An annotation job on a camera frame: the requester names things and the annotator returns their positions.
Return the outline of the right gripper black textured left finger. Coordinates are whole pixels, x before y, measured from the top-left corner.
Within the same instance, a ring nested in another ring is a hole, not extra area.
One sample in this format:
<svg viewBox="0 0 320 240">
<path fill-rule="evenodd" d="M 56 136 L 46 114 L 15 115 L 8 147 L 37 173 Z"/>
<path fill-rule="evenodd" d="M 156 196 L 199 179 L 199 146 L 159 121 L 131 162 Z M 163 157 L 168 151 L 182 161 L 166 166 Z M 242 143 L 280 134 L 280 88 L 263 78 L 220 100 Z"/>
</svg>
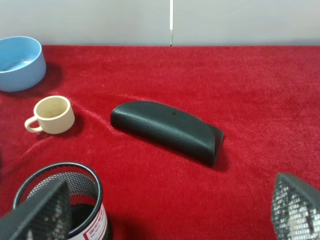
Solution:
<svg viewBox="0 0 320 240">
<path fill-rule="evenodd" d="M 52 180 L 0 218 L 0 238 L 66 240 L 71 228 L 71 218 L 67 181 Z"/>
</svg>

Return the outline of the right gripper black textured right finger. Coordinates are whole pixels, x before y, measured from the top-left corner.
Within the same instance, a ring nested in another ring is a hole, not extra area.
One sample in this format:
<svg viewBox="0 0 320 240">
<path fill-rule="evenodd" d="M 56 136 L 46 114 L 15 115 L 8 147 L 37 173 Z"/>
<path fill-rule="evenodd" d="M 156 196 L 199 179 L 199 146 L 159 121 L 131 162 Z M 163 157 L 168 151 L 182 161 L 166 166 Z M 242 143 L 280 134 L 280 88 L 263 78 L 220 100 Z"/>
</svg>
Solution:
<svg viewBox="0 0 320 240">
<path fill-rule="evenodd" d="M 318 240 L 320 191 L 293 174 L 278 173 L 271 221 L 278 240 Z"/>
</svg>

